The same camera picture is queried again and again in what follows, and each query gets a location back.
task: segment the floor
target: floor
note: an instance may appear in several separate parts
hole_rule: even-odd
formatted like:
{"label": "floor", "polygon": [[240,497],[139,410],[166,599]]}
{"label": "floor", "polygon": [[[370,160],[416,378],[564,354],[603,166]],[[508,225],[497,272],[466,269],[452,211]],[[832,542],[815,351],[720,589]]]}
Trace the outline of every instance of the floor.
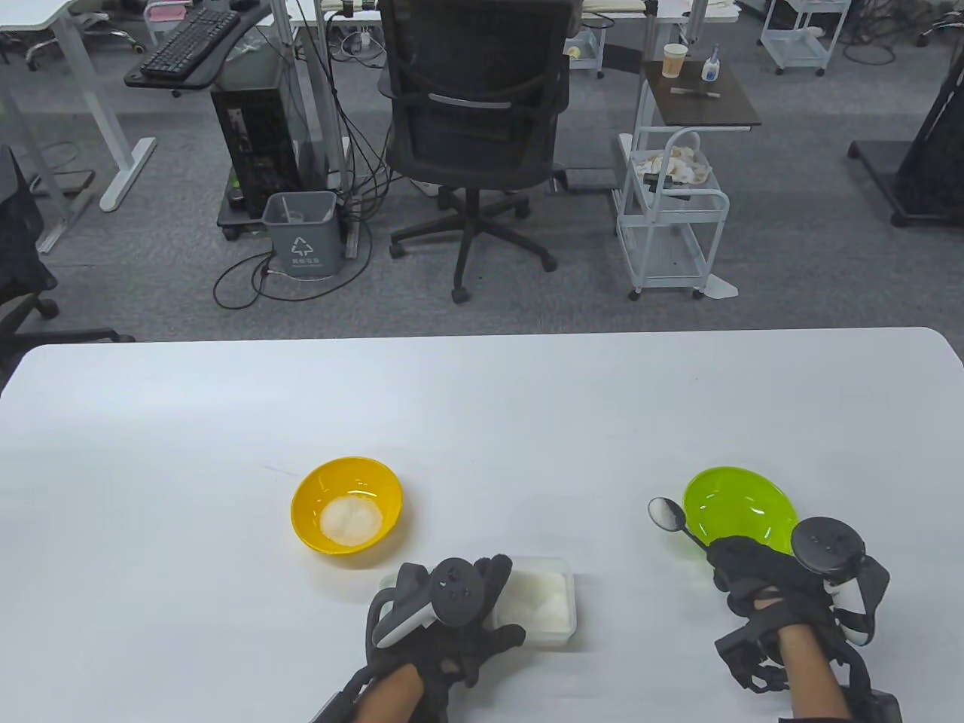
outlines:
{"label": "floor", "polygon": [[[632,44],[638,30],[630,24],[611,31],[611,40]],[[891,228],[866,175],[845,157],[855,138],[913,136],[947,71],[950,44],[900,45],[897,61],[885,67],[838,55],[823,78],[808,70],[778,77],[754,42],[759,32],[751,17],[708,32],[763,118],[750,134],[704,141],[733,205],[716,273],[738,286],[737,298],[697,302],[669,291],[630,302],[606,199],[553,198],[534,189],[531,217],[510,223],[549,246],[558,271],[546,274],[536,258],[483,240],[469,260],[471,301],[455,307],[454,245],[412,244],[404,259],[388,256],[391,229],[438,215],[402,181],[370,225],[371,262],[354,283],[313,302],[220,309],[211,297],[214,281],[235,261],[266,251],[269,241],[229,243],[214,225],[229,162],[210,100],[125,88],[120,76],[135,58],[105,47],[94,59],[124,128],[132,139],[156,135],[158,148],[118,211],[92,206],[47,258],[60,280],[51,297],[62,314],[31,320],[28,328],[113,326],[155,341],[922,325],[964,353],[961,232]],[[375,89],[375,71],[356,64],[337,70],[347,112],[380,143],[388,104]],[[103,187],[110,157],[63,60],[46,60],[33,74],[14,59],[0,74],[39,138],[75,142],[80,156],[69,167],[97,169]],[[574,73],[556,159],[610,163],[610,139],[630,130],[637,82],[618,71],[602,80]],[[64,155],[51,149],[51,160]],[[367,248],[363,243],[362,255]],[[247,283],[245,274],[229,277],[225,300],[245,301]],[[304,294],[305,287],[271,279],[269,288]]]}

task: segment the trash can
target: trash can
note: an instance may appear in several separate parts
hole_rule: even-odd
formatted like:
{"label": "trash can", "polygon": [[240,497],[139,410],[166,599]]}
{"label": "trash can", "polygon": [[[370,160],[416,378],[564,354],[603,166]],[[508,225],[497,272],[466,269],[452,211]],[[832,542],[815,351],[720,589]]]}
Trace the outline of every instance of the trash can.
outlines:
{"label": "trash can", "polygon": [[331,191],[279,193],[268,199],[261,223],[271,234],[285,274],[323,279],[341,269],[344,253]]}

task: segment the yellow bowl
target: yellow bowl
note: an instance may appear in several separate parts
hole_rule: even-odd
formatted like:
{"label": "yellow bowl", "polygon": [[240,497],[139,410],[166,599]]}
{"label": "yellow bowl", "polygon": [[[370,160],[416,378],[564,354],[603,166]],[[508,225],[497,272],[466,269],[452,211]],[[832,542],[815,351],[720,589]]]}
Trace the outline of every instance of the yellow bowl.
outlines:
{"label": "yellow bowl", "polygon": [[[345,495],[373,501],[382,511],[382,529],[364,545],[345,547],[321,531],[321,512]],[[309,474],[291,500],[291,526],[311,549],[327,555],[350,555],[378,545],[398,524],[405,504],[402,483],[381,462],[364,457],[331,460]]]}

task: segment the black keyboard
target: black keyboard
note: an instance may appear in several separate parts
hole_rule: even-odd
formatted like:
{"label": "black keyboard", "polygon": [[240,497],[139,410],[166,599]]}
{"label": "black keyboard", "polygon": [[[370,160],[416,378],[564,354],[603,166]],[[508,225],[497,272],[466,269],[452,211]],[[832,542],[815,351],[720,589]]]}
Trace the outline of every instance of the black keyboard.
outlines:
{"label": "black keyboard", "polygon": [[240,13],[201,8],[184,18],[171,36],[141,63],[141,73],[184,80],[240,21]]}

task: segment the green bowl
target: green bowl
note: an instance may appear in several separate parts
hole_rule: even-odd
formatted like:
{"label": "green bowl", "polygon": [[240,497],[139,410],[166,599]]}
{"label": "green bowl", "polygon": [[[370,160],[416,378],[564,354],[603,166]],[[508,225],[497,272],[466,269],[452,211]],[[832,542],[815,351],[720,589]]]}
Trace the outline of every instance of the green bowl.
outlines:
{"label": "green bowl", "polygon": [[700,472],[683,495],[686,524],[709,545],[722,537],[752,537],[793,554],[790,535],[798,522],[793,503],[765,477],[739,467]]}

